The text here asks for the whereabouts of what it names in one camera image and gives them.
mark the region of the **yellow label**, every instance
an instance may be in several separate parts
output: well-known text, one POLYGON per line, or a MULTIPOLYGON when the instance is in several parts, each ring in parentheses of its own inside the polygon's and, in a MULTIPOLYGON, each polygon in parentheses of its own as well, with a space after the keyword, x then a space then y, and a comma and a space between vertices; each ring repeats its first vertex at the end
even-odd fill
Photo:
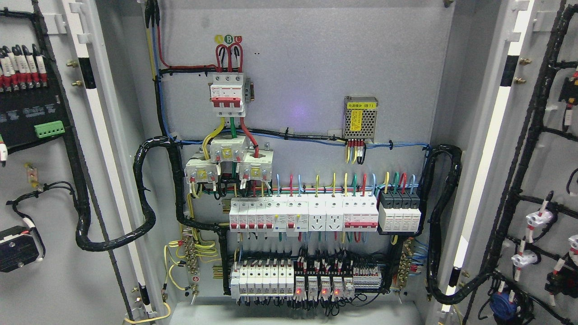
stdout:
POLYGON ((207 179, 207 171, 204 169, 197 169, 197 179, 198 180, 207 179))
POLYGON ((361 131, 361 123, 363 121, 363 110, 354 109, 351 111, 351 125, 349 131, 361 131))
POLYGON ((251 176, 252 177, 259 177, 259 167, 251 167, 251 176))
POLYGON ((349 102, 347 103, 347 109, 376 109, 377 104, 375 102, 349 102))
POLYGON ((231 152, 231 148, 223 148, 223 158, 230 159, 233 157, 233 152, 231 152))

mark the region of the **green terminal connector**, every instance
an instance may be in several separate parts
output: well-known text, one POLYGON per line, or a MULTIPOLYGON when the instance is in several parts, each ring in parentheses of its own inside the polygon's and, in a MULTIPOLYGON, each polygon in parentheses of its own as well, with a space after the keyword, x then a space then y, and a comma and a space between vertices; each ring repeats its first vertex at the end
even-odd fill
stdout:
POLYGON ((36 136, 42 139, 64 133, 64 125, 62 125, 62 121, 54 121, 35 125, 34 130, 36 131, 36 136))

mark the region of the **black spiral wrap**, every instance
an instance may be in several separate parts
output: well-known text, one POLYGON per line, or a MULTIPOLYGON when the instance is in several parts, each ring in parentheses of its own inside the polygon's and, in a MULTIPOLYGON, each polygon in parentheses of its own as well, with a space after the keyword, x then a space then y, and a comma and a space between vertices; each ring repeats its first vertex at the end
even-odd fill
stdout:
POLYGON ((432 294, 435 300, 445 305, 454 305, 462 301, 475 288, 481 286, 482 283, 489 279, 493 273, 493 269, 485 270, 484 272, 480 273, 452 295, 445 295, 439 288, 438 269, 442 256, 442 228, 440 221, 445 207, 450 202, 451 197, 460 182, 460 174, 462 172, 462 150, 452 145, 435 146, 430 151, 428 159, 425 162, 424 171, 422 172, 423 178, 419 187, 419 196, 423 198, 420 204, 420 210, 422 213, 425 213, 427 211, 427 197, 429 196, 429 191, 431 190, 432 183, 434 181, 436 160, 440 155, 443 154, 450 156, 451 165, 442 189, 442 193, 429 217, 427 285, 428 291, 432 294))

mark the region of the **yellow a label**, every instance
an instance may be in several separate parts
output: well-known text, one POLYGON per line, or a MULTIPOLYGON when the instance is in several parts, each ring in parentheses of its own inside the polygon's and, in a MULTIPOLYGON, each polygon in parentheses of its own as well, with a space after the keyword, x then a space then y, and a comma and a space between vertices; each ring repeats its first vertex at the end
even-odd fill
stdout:
POLYGON ((351 125, 349 131, 361 131, 361 123, 363 121, 363 110, 354 109, 351 111, 351 125))

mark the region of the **brass screw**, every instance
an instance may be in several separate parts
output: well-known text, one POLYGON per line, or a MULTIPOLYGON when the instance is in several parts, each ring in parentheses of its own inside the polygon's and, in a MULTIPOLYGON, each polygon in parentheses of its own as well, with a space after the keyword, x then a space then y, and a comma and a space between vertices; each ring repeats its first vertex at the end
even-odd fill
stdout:
POLYGON ((520 63, 520 65, 528 65, 528 64, 532 63, 532 60, 529 58, 521 58, 519 63, 520 63))

